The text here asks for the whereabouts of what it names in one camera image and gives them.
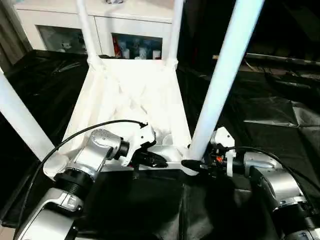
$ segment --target curtain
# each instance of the curtain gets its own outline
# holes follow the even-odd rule
[[[17,32],[17,22],[14,24],[12,2],[0,1],[0,67],[4,72],[20,60],[28,48],[24,45]]]

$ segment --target white object in bin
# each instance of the white object in bin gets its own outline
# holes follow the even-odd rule
[[[152,51],[152,59],[159,59],[161,58],[161,51],[160,50],[153,50]]]
[[[171,134],[168,134],[167,136],[165,136],[165,137],[163,138],[162,145],[164,145],[164,146],[171,146],[171,145],[173,145],[173,144],[174,144],[174,142],[173,142],[173,140],[172,140],[172,135],[171,135]]]

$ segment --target glass cabinet door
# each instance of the glass cabinet door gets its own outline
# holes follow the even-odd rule
[[[59,26],[36,26],[48,51],[87,54],[81,29]]]
[[[114,55],[125,59],[161,59],[161,37],[111,33]]]

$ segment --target red component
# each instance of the red component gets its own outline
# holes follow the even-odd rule
[[[224,160],[221,156],[217,156],[215,159],[217,160],[217,162],[221,164],[223,163],[223,160]]]
[[[118,45],[117,38],[115,36],[113,36],[112,40],[113,40],[114,55],[116,57],[122,57],[122,53],[121,53],[120,47]]]

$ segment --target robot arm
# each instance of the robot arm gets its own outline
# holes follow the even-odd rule
[[[55,187],[47,191],[22,224],[16,239],[75,239],[75,218],[82,212],[84,201],[106,161],[123,157],[127,165],[138,168],[139,164],[157,168],[167,166],[163,157],[146,149],[155,144],[155,140],[149,125],[142,127],[128,142],[105,129],[94,130],[64,172],[55,175]]]
[[[244,175],[251,182],[253,194],[262,196],[280,239],[320,239],[320,216],[314,213],[303,189],[284,166],[261,152],[228,153],[229,149],[220,142],[211,143],[204,162],[183,160],[182,165],[213,177],[228,171],[230,177],[232,172]]]

